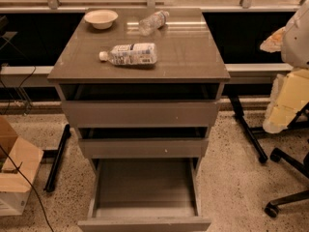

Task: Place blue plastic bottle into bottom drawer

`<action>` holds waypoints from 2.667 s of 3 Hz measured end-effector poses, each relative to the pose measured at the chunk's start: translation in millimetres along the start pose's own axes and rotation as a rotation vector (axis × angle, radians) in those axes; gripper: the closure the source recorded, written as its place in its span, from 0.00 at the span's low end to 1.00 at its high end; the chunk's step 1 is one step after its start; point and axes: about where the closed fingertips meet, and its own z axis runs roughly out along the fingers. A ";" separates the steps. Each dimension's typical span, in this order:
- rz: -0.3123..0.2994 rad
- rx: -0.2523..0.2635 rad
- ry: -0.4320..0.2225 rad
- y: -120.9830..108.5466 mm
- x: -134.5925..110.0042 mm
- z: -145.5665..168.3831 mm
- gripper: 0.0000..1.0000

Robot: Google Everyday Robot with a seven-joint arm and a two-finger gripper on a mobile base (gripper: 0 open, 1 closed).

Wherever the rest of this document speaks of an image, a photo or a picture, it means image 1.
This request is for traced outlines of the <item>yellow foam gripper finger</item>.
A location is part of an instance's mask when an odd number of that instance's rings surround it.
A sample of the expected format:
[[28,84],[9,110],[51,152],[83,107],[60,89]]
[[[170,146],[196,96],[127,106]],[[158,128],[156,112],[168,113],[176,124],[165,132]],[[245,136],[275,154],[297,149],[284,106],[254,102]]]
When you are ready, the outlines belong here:
[[263,129],[268,133],[285,130],[309,102],[308,54],[304,60],[288,58],[292,71],[278,74],[272,83]]

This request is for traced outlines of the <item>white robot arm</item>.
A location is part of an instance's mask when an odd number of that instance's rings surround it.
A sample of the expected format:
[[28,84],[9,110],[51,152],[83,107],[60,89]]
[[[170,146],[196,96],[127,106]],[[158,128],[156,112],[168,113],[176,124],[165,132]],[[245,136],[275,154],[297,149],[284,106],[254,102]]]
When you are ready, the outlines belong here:
[[309,0],[284,27],[264,40],[260,49],[270,53],[280,51],[282,61],[293,67],[288,74],[278,74],[273,81],[263,122],[266,132],[279,133],[309,103]]

